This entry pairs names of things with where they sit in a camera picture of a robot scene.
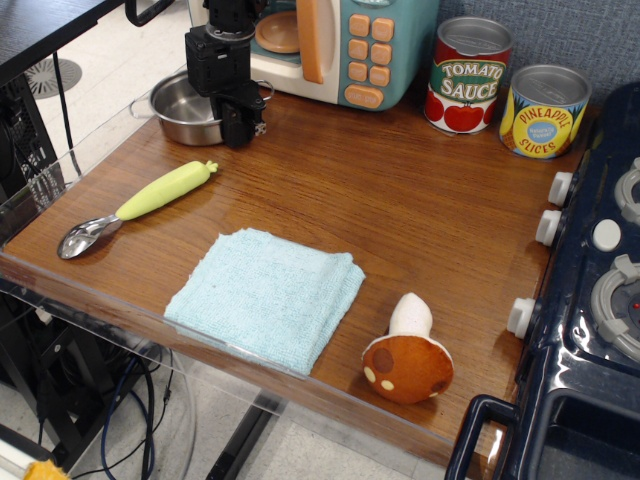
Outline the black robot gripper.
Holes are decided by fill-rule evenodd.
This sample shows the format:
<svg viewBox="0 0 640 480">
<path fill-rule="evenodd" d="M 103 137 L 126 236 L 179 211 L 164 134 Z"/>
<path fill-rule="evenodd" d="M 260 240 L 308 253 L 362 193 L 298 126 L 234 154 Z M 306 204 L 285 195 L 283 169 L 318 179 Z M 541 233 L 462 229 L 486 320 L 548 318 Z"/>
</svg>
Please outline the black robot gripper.
<svg viewBox="0 0 640 480">
<path fill-rule="evenodd" d="M 265 100 L 251 79 L 251 40 L 255 29 L 226 32 L 213 25 L 193 27 L 185 34 L 190 85 L 222 118 L 223 142 L 231 148 L 266 133 Z"/>
</svg>

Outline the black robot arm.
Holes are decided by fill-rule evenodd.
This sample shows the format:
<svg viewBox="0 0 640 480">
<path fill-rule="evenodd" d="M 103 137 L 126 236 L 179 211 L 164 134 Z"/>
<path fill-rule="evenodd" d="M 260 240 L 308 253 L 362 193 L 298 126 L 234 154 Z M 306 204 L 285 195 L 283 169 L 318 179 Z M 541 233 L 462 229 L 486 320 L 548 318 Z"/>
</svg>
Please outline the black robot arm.
<svg viewBox="0 0 640 480">
<path fill-rule="evenodd" d="M 188 146 L 242 147 L 266 129 L 251 79 L 251 41 L 264 1 L 205 1 L 208 19 L 185 34 L 186 69 L 158 82 L 150 107 L 164 134 Z"/>
</svg>

